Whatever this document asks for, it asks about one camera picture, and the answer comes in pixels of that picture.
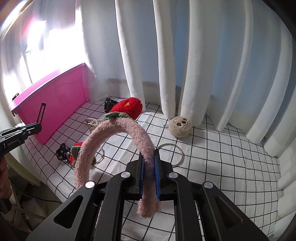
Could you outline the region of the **operator's left hand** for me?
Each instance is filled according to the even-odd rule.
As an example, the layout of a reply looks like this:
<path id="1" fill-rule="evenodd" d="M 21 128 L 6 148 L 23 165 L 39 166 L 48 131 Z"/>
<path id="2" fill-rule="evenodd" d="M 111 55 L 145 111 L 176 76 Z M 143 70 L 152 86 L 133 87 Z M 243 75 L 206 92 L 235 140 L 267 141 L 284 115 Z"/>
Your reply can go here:
<path id="1" fill-rule="evenodd" d="M 1 158 L 0 168 L 0 199 L 9 199 L 12 195 L 12 189 L 9 180 L 9 169 L 5 157 Z"/>

